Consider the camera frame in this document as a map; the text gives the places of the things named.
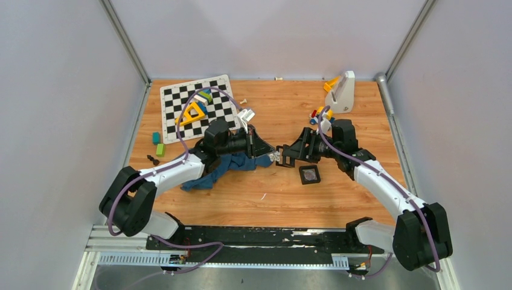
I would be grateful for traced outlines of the blue shirt garment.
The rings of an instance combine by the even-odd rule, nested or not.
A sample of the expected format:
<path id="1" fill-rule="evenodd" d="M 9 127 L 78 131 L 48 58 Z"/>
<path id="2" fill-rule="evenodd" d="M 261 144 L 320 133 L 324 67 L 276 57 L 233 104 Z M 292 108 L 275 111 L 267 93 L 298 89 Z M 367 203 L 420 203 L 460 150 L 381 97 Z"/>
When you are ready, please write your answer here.
<path id="1" fill-rule="evenodd" d="M 250 159 L 244 153 L 234 153 L 221 156 L 220 165 L 212 172 L 199 179 L 187 181 L 181 185 L 181 190 L 209 190 L 228 171 L 254 171 L 257 167 L 267 168 L 272 165 L 271 158 L 267 155 Z"/>

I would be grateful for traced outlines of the black wire cube frame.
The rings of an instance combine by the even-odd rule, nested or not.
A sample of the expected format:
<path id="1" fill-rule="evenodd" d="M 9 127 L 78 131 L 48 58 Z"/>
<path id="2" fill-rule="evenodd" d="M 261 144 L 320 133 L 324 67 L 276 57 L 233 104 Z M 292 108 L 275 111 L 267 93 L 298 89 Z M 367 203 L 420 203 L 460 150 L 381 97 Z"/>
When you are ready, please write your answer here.
<path id="1" fill-rule="evenodd" d="M 285 168 L 295 168 L 295 159 L 285 154 L 285 151 L 289 147 L 290 146 L 287 144 L 276 147 L 278 153 L 278 158 L 275 161 L 276 166 Z"/>

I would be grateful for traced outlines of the black square frame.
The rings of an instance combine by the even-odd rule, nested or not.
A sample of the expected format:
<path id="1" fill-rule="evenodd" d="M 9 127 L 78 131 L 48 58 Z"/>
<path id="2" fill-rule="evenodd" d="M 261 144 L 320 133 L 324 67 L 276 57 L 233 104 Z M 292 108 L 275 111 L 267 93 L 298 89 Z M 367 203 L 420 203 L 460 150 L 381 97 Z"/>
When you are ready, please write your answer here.
<path id="1" fill-rule="evenodd" d="M 317 184 L 321 182 L 317 165 L 300 166 L 299 175 L 302 185 Z"/>

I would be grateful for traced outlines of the round metal brooch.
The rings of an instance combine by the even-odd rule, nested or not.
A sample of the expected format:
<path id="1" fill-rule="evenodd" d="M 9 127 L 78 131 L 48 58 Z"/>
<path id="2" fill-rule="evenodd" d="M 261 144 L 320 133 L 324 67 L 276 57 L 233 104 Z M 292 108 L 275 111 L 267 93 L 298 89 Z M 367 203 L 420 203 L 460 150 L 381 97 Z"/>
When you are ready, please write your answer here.
<path id="1" fill-rule="evenodd" d="M 308 181 L 317 180 L 316 171 L 314 169 L 306 169 L 304 171 L 304 179 Z"/>

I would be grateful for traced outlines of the sparkly silver star brooch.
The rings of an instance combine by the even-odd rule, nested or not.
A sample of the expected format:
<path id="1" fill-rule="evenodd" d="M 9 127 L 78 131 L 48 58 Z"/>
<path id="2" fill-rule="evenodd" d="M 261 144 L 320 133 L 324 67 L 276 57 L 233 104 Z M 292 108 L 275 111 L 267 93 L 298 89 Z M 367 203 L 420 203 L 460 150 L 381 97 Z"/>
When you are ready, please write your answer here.
<path id="1" fill-rule="evenodd" d="M 269 153 L 268 154 L 268 157 L 269 159 L 272 161 L 272 162 L 275 162 L 275 163 L 278 163 L 280 162 L 280 159 L 281 159 L 281 155 L 279 152 L 272 152 L 272 153 Z"/>

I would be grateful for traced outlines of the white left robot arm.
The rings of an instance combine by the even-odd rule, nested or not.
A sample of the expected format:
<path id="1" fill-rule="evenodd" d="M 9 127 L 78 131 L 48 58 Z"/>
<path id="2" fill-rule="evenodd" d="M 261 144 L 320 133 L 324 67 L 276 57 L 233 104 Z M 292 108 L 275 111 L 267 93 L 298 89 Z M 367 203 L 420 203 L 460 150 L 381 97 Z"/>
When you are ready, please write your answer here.
<path id="1" fill-rule="evenodd" d="M 155 199 L 167 190 L 213 172 L 224 155 L 242 153 L 256 159 L 276 151 L 260 138 L 253 125 L 233 133 L 225 120 L 214 120 L 203 138 L 175 160 L 144 170 L 122 168 L 101 200 L 99 211 L 107 217 L 110 227 L 118 228 L 110 232 L 113 236 L 145 233 L 161 237 L 171 250 L 179 249 L 185 242 L 181 223 L 171 214 L 155 211 Z"/>

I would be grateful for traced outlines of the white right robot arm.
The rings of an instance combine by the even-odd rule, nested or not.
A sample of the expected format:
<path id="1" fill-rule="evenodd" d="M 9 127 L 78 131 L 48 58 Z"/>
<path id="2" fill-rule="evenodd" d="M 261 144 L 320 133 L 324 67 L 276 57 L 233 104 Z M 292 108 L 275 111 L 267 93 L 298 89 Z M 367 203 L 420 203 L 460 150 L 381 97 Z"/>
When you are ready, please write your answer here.
<path id="1" fill-rule="evenodd" d="M 397 182 L 368 150 L 359 146 L 351 120 L 339 119 L 331 136 L 304 127 L 291 145 L 284 145 L 283 158 L 318 163 L 332 158 L 341 172 L 365 187 L 388 210 L 395 225 L 363 217 L 346 224 L 346 247 L 360 252 L 368 245 L 396 256 L 408 271 L 426 267 L 440 272 L 440 261 L 453 253 L 447 213 L 439 203 L 423 201 Z"/>

